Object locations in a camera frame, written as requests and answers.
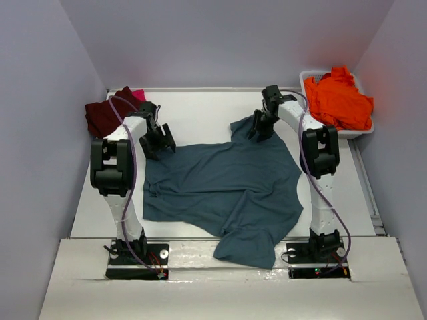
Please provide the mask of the teal blue t shirt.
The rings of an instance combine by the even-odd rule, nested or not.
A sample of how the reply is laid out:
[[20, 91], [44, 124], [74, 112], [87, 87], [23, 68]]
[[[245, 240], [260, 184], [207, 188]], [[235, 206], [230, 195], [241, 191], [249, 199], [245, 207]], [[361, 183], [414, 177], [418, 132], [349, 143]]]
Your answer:
[[226, 143], [162, 151], [145, 166], [143, 218], [184, 222], [218, 237], [221, 261], [271, 269], [275, 246], [302, 213], [301, 175], [278, 135], [248, 137], [252, 119], [230, 125]]

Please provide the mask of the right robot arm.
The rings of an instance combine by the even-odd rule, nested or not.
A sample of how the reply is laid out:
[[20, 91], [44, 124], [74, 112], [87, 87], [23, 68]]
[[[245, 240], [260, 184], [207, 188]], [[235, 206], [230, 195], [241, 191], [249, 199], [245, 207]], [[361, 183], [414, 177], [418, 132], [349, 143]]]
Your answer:
[[258, 142], [269, 139], [279, 120], [298, 135], [300, 165], [310, 183], [312, 206], [310, 236], [306, 242], [287, 245], [288, 263], [327, 263], [343, 247], [331, 203], [334, 175], [340, 163], [338, 130], [309, 115], [308, 100], [301, 93], [270, 85], [262, 90], [262, 108], [254, 111], [248, 138], [256, 136]]

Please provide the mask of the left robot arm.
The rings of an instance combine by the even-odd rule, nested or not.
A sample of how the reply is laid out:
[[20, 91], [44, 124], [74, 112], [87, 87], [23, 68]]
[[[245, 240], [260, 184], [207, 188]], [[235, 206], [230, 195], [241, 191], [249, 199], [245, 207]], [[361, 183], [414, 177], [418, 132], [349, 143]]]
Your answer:
[[133, 203], [137, 182], [136, 148], [141, 147], [146, 159], [157, 161], [157, 152], [167, 148], [176, 152], [176, 144], [169, 125], [158, 123], [159, 105], [144, 101], [122, 117], [113, 104], [115, 98], [111, 96], [108, 103], [119, 126], [108, 136], [92, 141], [90, 181], [109, 205], [115, 222], [117, 237], [109, 252], [126, 257], [132, 263], [144, 264], [147, 238]]

